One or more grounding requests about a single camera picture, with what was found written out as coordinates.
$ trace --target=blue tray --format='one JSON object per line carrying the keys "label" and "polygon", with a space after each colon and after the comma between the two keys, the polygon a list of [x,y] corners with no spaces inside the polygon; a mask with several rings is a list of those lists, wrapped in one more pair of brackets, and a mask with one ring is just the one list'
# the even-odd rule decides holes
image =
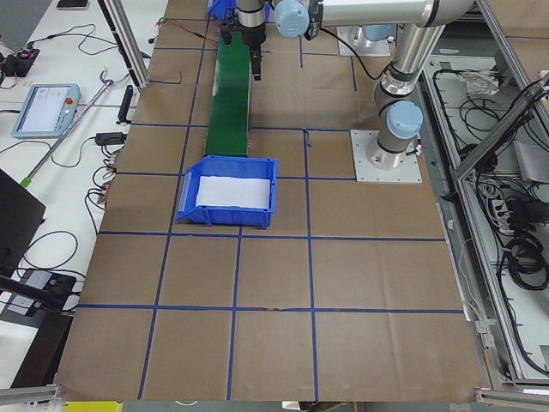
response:
{"label": "blue tray", "polygon": [[[276,205],[276,159],[207,156],[185,174],[177,220],[191,219],[208,226],[246,225],[266,229]],[[268,209],[240,208],[236,206],[196,206],[196,195],[201,176],[218,176],[241,179],[268,179],[271,182]]]}

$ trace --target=blue plastic bin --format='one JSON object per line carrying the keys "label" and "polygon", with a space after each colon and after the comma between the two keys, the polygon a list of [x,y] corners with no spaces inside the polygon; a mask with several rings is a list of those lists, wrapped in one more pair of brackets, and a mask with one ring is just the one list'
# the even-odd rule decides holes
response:
{"label": "blue plastic bin", "polygon": [[[261,226],[266,229],[271,222],[276,205],[276,175],[278,161],[276,159],[207,156],[185,174],[177,220],[191,219],[208,226],[246,225]],[[196,206],[201,176],[218,176],[241,179],[270,180],[270,196],[268,209],[241,208],[236,206]]]}
{"label": "blue plastic bin", "polygon": [[[212,0],[209,3],[207,12],[215,16],[217,20],[222,20],[225,18],[226,11],[229,9],[236,9],[237,0]],[[270,14],[271,8],[268,4],[265,5],[265,21],[268,21],[268,15]]]}

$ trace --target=white mounting plate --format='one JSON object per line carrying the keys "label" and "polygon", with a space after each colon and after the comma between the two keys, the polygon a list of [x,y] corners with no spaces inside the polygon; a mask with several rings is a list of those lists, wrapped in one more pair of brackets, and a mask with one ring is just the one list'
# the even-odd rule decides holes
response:
{"label": "white mounting plate", "polygon": [[[347,43],[347,38],[349,31],[353,28],[352,26],[343,26],[337,28],[337,35],[344,39]],[[340,47],[340,56],[354,56],[353,52],[349,48],[341,43],[337,42]],[[358,47],[356,52],[359,56],[368,56],[371,58],[386,58],[391,55],[391,50],[389,49],[389,43],[387,40],[376,41],[372,43],[371,47]]]}
{"label": "white mounting plate", "polygon": [[[373,166],[366,158],[366,148],[371,141],[377,138],[378,130],[351,130],[351,143],[353,144],[354,170],[357,182],[368,183],[406,183],[419,185],[423,182],[419,171],[416,156],[406,156],[404,163],[392,171],[387,172]],[[407,151],[413,150],[410,143]]]}

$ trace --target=tablet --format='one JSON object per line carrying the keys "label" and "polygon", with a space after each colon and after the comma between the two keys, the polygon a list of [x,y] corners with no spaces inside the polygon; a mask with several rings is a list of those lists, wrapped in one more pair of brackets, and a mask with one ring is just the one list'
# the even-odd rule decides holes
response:
{"label": "tablet", "polygon": [[35,84],[11,133],[13,137],[60,137],[76,114],[80,89],[77,84]]}

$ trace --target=light blue joint cap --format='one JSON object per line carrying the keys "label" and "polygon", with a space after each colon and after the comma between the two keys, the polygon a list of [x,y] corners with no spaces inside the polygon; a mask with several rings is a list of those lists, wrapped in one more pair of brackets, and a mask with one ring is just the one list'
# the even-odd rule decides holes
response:
{"label": "light blue joint cap", "polygon": [[401,140],[412,139],[423,124],[423,112],[411,101],[396,102],[387,113],[390,132]]}
{"label": "light blue joint cap", "polygon": [[362,33],[369,41],[385,40],[391,35],[392,24],[371,24],[362,27]]}
{"label": "light blue joint cap", "polygon": [[297,0],[282,0],[274,9],[276,28],[280,34],[295,39],[307,31],[309,12]]}

